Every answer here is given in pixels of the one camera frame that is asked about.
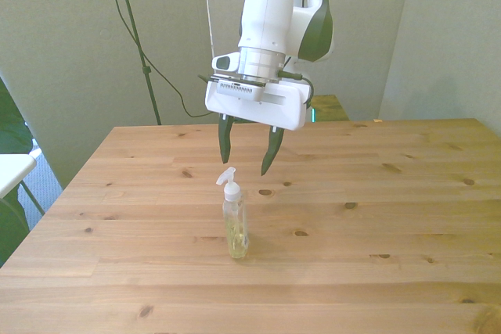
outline clear plastic bottle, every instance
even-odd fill
[[[225,201],[222,204],[222,212],[225,218],[226,238],[228,240],[229,254],[233,258],[242,258],[249,247],[247,234],[247,219],[245,214],[245,202],[242,192],[237,183],[233,181],[235,168],[230,167],[222,173],[217,184],[225,185]]]

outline white spray head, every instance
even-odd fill
[[[226,181],[228,182],[228,184],[225,185],[225,199],[227,201],[237,201],[242,196],[240,187],[233,181],[235,178],[235,171],[235,167],[230,167],[221,174],[216,182],[217,185],[223,185]]]

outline wood grain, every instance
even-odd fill
[[[217,127],[118,127],[0,269],[0,333],[501,332],[501,141],[476,120],[307,124],[228,255]]]

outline gray wall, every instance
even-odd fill
[[[384,119],[474,117],[501,135],[501,0],[406,0]]]
[[[353,120],[377,117],[405,0],[330,0],[335,51],[308,64],[316,94],[335,94]],[[243,0],[208,0],[216,55],[237,51]]]
[[[146,53],[193,113],[206,112],[204,83],[196,77],[212,71],[206,0],[131,3]],[[0,4],[0,72],[62,185],[112,127],[156,123],[137,49],[114,0]],[[168,85],[152,78],[164,124],[216,119],[191,120]]]

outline robotic arm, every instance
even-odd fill
[[[329,0],[245,0],[240,50],[212,61],[215,70],[207,83],[206,107],[219,117],[219,145],[223,163],[229,158],[229,135],[235,118],[267,124],[269,149],[261,175],[279,151],[284,129],[305,124],[312,88],[294,72],[299,60],[326,59],[333,49],[333,21]],[[285,71],[286,56],[292,63]]]

